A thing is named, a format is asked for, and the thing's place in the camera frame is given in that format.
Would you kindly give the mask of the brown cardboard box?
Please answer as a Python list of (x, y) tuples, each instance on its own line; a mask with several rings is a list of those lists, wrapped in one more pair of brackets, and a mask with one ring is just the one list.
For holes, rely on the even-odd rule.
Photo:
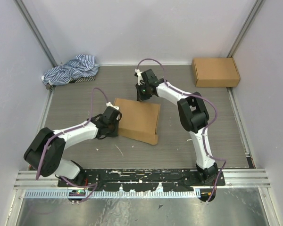
[(122, 114), (118, 135), (150, 145), (158, 144), (160, 104), (123, 98), (116, 98), (114, 104), (119, 107)]
[(191, 66), (196, 87), (236, 87), (240, 81), (240, 75), (232, 57), (194, 58)]

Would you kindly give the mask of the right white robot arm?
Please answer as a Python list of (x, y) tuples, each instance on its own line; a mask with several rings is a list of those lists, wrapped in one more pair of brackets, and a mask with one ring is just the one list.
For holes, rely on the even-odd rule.
[(189, 132), (195, 149), (198, 180), (204, 186), (210, 185), (218, 174), (218, 167), (212, 157), (208, 132), (205, 129), (209, 113), (201, 94), (180, 90), (170, 82), (158, 79), (151, 69), (144, 72), (135, 69), (134, 75), (137, 77), (137, 101), (157, 96), (177, 106), (181, 126)]

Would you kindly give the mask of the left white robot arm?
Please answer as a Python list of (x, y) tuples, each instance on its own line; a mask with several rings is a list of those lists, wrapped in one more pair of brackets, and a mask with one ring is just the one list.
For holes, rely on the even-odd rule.
[(108, 103), (103, 114), (78, 125), (58, 130), (42, 128), (24, 153), (24, 160), (37, 170), (36, 179), (55, 175), (72, 186), (86, 187), (85, 170), (74, 161), (64, 160), (63, 152), (86, 140), (117, 137), (121, 118), (119, 107)]

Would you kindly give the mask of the folded brown cardboard box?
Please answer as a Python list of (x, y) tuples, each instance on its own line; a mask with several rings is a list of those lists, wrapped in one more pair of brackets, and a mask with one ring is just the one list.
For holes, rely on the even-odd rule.
[(194, 58), (191, 66), (196, 87), (236, 87), (240, 81), (240, 75), (232, 57)]

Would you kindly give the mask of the blue striped cloth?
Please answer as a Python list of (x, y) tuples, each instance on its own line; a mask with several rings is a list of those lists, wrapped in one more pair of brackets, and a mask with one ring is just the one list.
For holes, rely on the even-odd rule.
[(93, 81), (99, 71), (96, 56), (80, 54), (65, 64), (47, 70), (41, 77), (46, 89), (69, 83)]

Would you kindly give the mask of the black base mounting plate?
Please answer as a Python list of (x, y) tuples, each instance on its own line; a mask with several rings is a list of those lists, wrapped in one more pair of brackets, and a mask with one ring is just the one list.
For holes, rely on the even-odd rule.
[(207, 173), (194, 169), (81, 169), (78, 176), (66, 182), (59, 179), (59, 187), (70, 184), (87, 186), (96, 184), (96, 191), (146, 192), (161, 185), (163, 192), (193, 191), (195, 186), (224, 186), (223, 174), (218, 170)]

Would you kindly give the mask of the aluminium front rail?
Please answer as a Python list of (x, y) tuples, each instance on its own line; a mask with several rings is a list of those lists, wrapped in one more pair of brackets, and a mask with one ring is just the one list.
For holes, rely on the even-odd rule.
[[(14, 189), (57, 188), (58, 179), (51, 175), (35, 179), (37, 171), (21, 170), (18, 172)], [(264, 169), (224, 169), (223, 178), (227, 187), (264, 187), (270, 182)]]

